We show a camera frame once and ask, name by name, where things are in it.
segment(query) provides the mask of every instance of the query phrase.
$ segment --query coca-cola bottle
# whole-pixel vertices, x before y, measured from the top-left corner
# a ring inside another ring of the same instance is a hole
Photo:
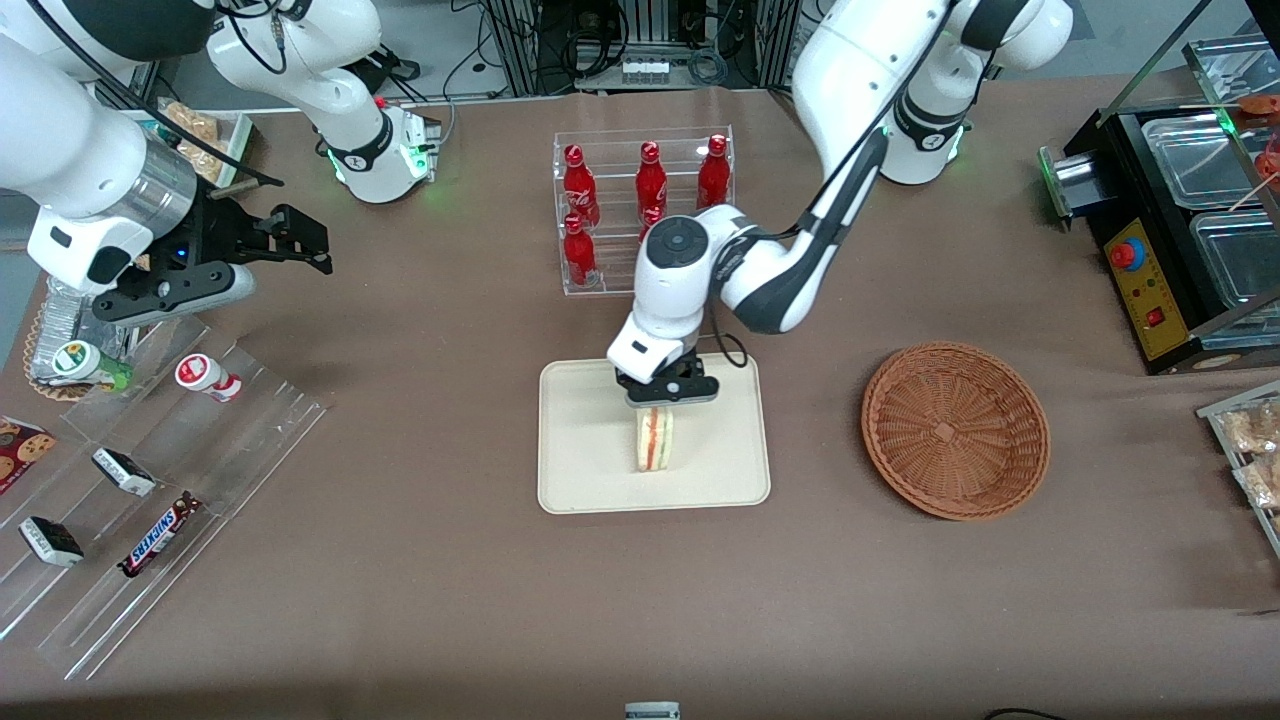
[[[723,135],[713,135],[707,142],[707,158],[698,170],[698,209],[721,205],[728,199],[728,179],[732,170],[724,151],[728,140]]]
[[[570,145],[564,149],[564,199],[571,213],[582,215],[586,224],[600,224],[600,202],[595,197],[595,176],[582,160],[582,147]]]
[[[593,287],[600,282],[600,270],[595,268],[595,243],[582,229],[584,224],[582,215],[571,213],[564,218],[564,261],[571,283]]]
[[[640,146],[640,172],[636,173],[636,215],[641,222],[645,208],[667,211],[667,170],[658,159],[658,143],[652,140]]]
[[[644,210],[640,211],[641,243],[644,242],[644,238],[649,237],[649,228],[657,225],[658,220],[660,220],[663,215],[666,215],[666,213],[663,213],[662,208],[658,208],[657,205],[650,205],[649,208],[645,208]]]

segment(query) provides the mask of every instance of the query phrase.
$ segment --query cookie box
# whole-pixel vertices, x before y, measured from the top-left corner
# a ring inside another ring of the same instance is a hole
[[[0,495],[56,442],[44,428],[0,415]]]

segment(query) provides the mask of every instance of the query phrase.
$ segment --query clear acrylic shelf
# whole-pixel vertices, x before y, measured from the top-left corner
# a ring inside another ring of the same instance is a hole
[[[1221,402],[1215,402],[1213,405],[1207,405],[1196,411],[1196,415],[1207,420],[1210,428],[1213,429],[1213,436],[1217,438],[1219,445],[1222,446],[1222,452],[1226,454],[1228,462],[1231,464],[1231,475],[1235,478],[1236,483],[1240,484],[1240,489],[1244,491],[1245,496],[1249,495],[1249,491],[1240,480],[1238,470],[1248,465],[1252,459],[1231,446],[1230,441],[1228,441],[1226,430],[1222,427],[1220,418],[1222,413],[1249,407],[1265,400],[1277,398],[1280,398],[1280,380],[1267,383],[1248,392],[1242,392],[1240,395],[1229,397]],[[1271,543],[1271,550],[1277,557],[1280,557],[1280,534],[1277,534],[1280,533],[1280,512],[1258,507],[1252,498],[1249,500],[1249,507],[1252,507],[1253,514],[1257,515],[1258,523],[1262,525],[1262,533],[1267,536],[1267,541]]]
[[[1204,99],[1210,105],[1217,105],[1213,113],[1230,138],[1249,187],[1261,184],[1262,177],[1253,159],[1277,128],[1270,126],[1270,118],[1251,118],[1230,104],[1245,95],[1280,95],[1280,59],[1261,33],[1196,40],[1187,44],[1183,55]],[[1280,224],[1280,195],[1268,186],[1258,192],[1257,199],[1271,222]]]
[[[220,404],[173,380],[178,360],[195,351],[241,377],[236,400]],[[157,325],[128,361],[134,384],[81,400],[54,429],[54,450],[0,496],[0,638],[19,623],[38,625],[41,653],[68,679],[102,666],[325,413],[195,318]],[[146,497],[116,488],[90,460],[102,446],[160,484]],[[204,507],[137,578],[125,578],[116,562],[183,491]],[[40,561],[18,533],[29,515],[67,525],[84,560],[70,569]]]
[[[667,170],[667,215],[691,215],[698,205],[698,170],[707,156],[712,135],[728,138],[730,168],[733,168],[733,127],[621,129],[602,132],[558,132],[552,146],[552,190],[556,201],[556,238],[561,259],[561,284],[564,295],[625,295],[632,291],[636,252],[640,249],[640,218],[636,209],[636,170],[640,145],[652,140],[662,149]],[[564,261],[564,147],[580,145],[586,167],[595,176],[600,201],[600,224],[589,231],[595,241],[595,264],[600,282],[577,287],[570,282]],[[733,202],[737,173],[730,177],[727,202]]]

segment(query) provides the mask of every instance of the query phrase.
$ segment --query snickers bar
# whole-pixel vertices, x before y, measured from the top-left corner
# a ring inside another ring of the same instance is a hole
[[[142,538],[142,542],[119,564],[120,570],[124,570],[124,577],[137,578],[138,573],[150,565],[160,555],[160,551],[173,541],[182,527],[187,524],[187,518],[200,510],[201,505],[204,503],[192,497],[189,492],[183,491],[182,497],[175,500],[169,510],[165,510],[164,515]]]

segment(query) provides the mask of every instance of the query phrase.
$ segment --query wicker basket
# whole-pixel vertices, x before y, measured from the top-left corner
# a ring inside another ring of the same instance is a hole
[[[933,342],[884,361],[863,396],[872,462],[913,505],[989,520],[1036,492],[1048,468],[1044,410],[997,357]]]

